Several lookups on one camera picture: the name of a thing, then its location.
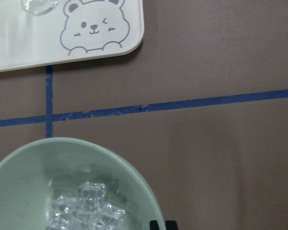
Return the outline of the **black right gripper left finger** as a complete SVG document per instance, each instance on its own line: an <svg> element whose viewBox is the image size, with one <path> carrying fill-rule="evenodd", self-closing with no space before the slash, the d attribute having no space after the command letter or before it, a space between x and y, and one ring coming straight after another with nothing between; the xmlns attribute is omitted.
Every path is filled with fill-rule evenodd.
<svg viewBox="0 0 288 230"><path fill-rule="evenodd" d="M158 222L157 220L151 220L149 222L150 230L158 230Z"/></svg>

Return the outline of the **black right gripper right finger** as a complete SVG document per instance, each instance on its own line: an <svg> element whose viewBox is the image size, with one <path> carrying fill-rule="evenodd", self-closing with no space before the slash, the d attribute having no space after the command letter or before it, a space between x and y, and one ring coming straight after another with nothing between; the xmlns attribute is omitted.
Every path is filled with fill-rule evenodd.
<svg viewBox="0 0 288 230"><path fill-rule="evenodd" d="M165 221L166 230L177 230L177 223L174 220Z"/></svg>

